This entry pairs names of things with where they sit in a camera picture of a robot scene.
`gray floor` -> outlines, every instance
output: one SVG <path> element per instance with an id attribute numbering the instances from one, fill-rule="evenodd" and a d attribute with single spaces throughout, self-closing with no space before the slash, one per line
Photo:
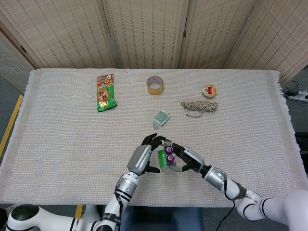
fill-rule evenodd
<path id="1" fill-rule="evenodd" d="M 303 90 L 304 88 L 308 87 L 308 69 L 301 71 L 294 80 L 299 82 L 300 90 Z M 0 79 L 0 138 L 2 138 L 4 134 L 18 96 L 19 93 L 15 89 L 13 89 L 6 82 Z M 295 131 L 308 132 L 308 106 L 302 106 L 299 102 L 289 99 L 287 99 L 287 105 L 289 107 L 289 114 L 291 115 L 292 124 Z M 6 208 L 7 206 L 9 205 L 0 205 L 0 207 L 2 208 Z M 43 206 L 43 208 L 58 215 L 65 215 L 71 217 L 75 215 L 76 210 L 76 206 L 72 205 L 45 205 Z M 288 230 L 286 226 L 270 220 L 260 220 L 256 222 L 246 221 L 242 219 L 235 210 L 221 225 L 219 229 L 220 231 Z M 215 230 L 220 220 L 228 213 L 228 211 L 229 208 L 203 209 L 203 223 L 205 230 Z"/>

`small green package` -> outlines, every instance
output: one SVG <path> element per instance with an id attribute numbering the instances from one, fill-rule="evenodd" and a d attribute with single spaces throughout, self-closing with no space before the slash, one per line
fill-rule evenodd
<path id="1" fill-rule="evenodd" d="M 96 78 L 97 111 L 102 112 L 116 106 L 114 100 L 114 74 Z"/>

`rope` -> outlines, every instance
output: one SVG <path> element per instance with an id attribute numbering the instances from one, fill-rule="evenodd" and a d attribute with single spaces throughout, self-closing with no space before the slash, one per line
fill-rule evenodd
<path id="1" fill-rule="evenodd" d="M 186 114 L 188 117 L 192 118 L 199 118 L 203 115 L 203 112 L 214 112 L 218 108 L 217 103 L 208 101 L 181 102 L 181 106 L 188 110 L 201 112 L 201 114 L 197 116 Z"/>

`woven screen panel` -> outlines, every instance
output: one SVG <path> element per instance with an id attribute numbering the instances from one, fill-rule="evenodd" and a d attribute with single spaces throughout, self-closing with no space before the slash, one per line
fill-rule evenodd
<path id="1" fill-rule="evenodd" d="M 0 0 L 0 9 L 45 67 L 114 67 L 95 0 Z"/>
<path id="2" fill-rule="evenodd" d="M 291 79 L 308 64 L 308 0 L 261 1 L 225 68 L 280 71 Z"/>
<path id="3" fill-rule="evenodd" d="M 34 70 L 31 64 L 0 33 L 0 77 L 23 94 L 31 70 Z"/>
<path id="4" fill-rule="evenodd" d="M 178 67 L 186 0 L 106 2 L 123 68 Z"/>
<path id="5" fill-rule="evenodd" d="M 180 68 L 222 68 L 256 0 L 197 0 Z"/>

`white tablecloth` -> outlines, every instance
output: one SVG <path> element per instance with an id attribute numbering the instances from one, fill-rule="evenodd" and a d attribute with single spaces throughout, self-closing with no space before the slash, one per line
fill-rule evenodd
<path id="1" fill-rule="evenodd" d="M 96 77 L 114 73 L 116 108 L 97 112 Z M 39 69 L 32 71 L 0 169 L 0 202 L 106 204 L 133 151 L 156 132 L 191 147 L 207 165 L 262 196 L 308 189 L 278 72 L 204 69 Z M 147 93 L 149 76 L 165 90 Z M 189 118 L 180 103 L 205 100 L 218 110 Z M 157 153 L 151 165 L 158 166 Z M 140 177 L 132 205 L 222 207 L 232 203 L 192 170 Z"/>

